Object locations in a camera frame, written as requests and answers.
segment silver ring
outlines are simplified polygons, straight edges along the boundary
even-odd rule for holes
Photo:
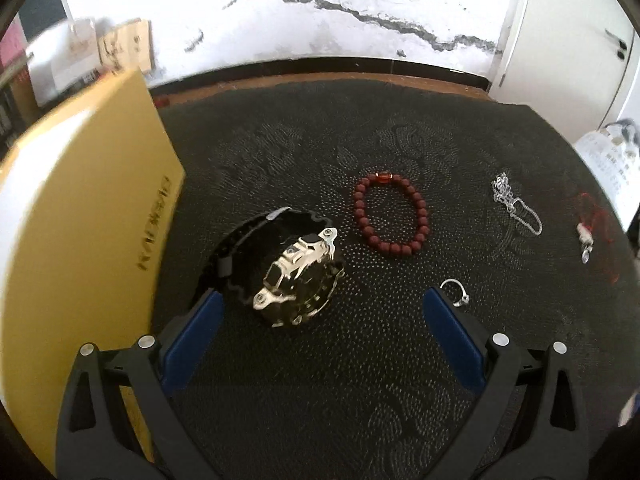
[[[457,286],[460,287],[460,289],[462,290],[462,298],[460,298],[458,301],[456,301],[453,306],[462,306],[462,305],[468,305],[469,304],[469,300],[471,299],[471,296],[469,296],[466,293],[465,287],[462,285],[462,283],[460,283],[458,280],[453,279],[453,278],[449,278],[448,280],[444,280],[441,284],[440,284],[440,288],[442,288],[443,286],[447,285],[447,283],[455,283]]]

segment blue gripper pad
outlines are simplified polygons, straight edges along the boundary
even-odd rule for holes
[[[225,304],[219,292],[210,291],[194,308],[162,358],[160,382],[167,397],[187,385],[222,324]]]
[[[467,390],[480,395],[484,390],[484,358],[465,327],[435,288],[425,292],[422,315],[442,348],[456,378]]]

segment wooden floor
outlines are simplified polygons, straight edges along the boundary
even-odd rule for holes
[[[456,83],[449,83],[446,81],[438,81],[435,79],[425,79],[421,77],[391,74],[323,72],[314,74],[275,75],[218,83],[217,85],[213,86],[197,88],[195,90],[187,90],[178,94],[167,95],[166,98],[162,98],[162,105],[167,106],[185,103],[188,101],[202,99],[210,95],[218,94],[220,92],[226,92],[228,90],[239,90],[243,88],[265,88],[283,83],[299,81],[328,81],[335,79],[373,79],[376,81],[392,83],[394,85],[409,86],[411,88],[430,90],[432,92],[440,92],[443,94],[458,94],[474,99],[491,101],[489,95],[479,88],[459,85]]]

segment black baseboard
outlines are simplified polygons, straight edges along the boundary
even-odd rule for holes
[[[212,86],[227,81],[273,75],[321,72],[409,75],[473,86],[484,91],[489,88],[489,80],[485,77],[424,63],[375,57],[305,57],[301,59],[279,59],[212,70],[211,72],[196,74],[151,88],[150,92],[151,95],[156,97]]]

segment red bead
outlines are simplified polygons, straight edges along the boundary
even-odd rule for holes
[[[391,181],[391,175],[389,173],[379,173],[376,180],[379,184],[388,184]]]

